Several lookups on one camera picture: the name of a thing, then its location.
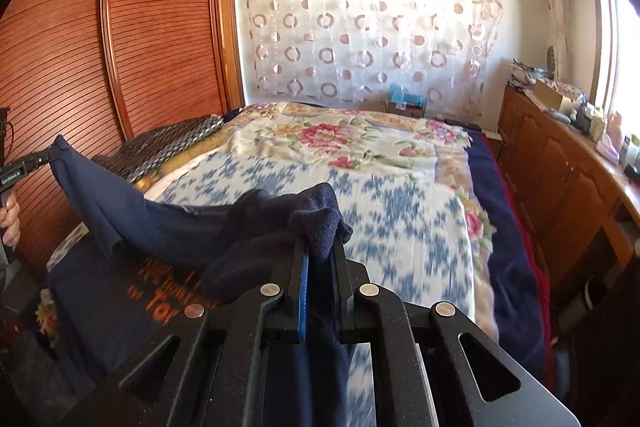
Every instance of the window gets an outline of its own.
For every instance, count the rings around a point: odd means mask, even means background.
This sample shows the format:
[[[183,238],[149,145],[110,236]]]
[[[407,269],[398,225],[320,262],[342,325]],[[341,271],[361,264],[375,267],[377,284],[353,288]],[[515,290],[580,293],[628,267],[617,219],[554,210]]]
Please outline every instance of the window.
[[[640,136],[640,17],[628,0],[615,0],[618,61],[609,111],[622,115],[625,134]]]
[[[596,33],[590,102],[620,113],[624,134],[640,136],[640,17],[628,0],[596,0]]]

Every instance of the human hand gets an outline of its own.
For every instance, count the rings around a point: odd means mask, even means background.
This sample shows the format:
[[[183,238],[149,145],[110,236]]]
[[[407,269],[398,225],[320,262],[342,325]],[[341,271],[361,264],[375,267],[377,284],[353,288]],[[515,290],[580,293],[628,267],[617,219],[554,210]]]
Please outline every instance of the human hand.
[[[20,241],[20,205],[11,191],[6,200],[6,208],[0,208],[0,229],[6,229],[2,236],[2,243],[8,247],[15,247]]]

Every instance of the circle pattern curtain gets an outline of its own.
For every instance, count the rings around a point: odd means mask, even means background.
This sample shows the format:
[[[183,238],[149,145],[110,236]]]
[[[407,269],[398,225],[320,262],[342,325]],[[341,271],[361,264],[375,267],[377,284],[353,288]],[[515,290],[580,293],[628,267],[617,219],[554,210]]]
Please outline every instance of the circle pattern curtain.
[[[358,105],[391,83],[427,109],[481,116],[500,0],[243,0],[249,90],[262,97]]]

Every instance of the floral bedspread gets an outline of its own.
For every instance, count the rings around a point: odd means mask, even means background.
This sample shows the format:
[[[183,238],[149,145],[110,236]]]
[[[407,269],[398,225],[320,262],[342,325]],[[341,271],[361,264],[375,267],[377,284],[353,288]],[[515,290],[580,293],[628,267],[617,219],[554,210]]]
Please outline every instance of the floral bedspread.
[[[474,261],[476,324],[497,341],[487,268],[495,228],[473,194],[465,152],[470,139],[461,127],[283,102],[249,106],[225,127],[216,138],[219,152],[449,185],[465,209]]]

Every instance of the wooden wardrobe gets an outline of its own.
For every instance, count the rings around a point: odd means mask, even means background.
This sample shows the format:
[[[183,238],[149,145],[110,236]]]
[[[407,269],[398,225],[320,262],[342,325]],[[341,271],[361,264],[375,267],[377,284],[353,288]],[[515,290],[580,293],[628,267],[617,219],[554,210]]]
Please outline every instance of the wooden wardrobe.
[[[12,0],[0,20],[7,161],[58,134],[86,156],[111,153],[157,126],[241,107],[235,24],[234,0]],[[17,196],[18,250],[42,275],[78,218],[49,168]]]

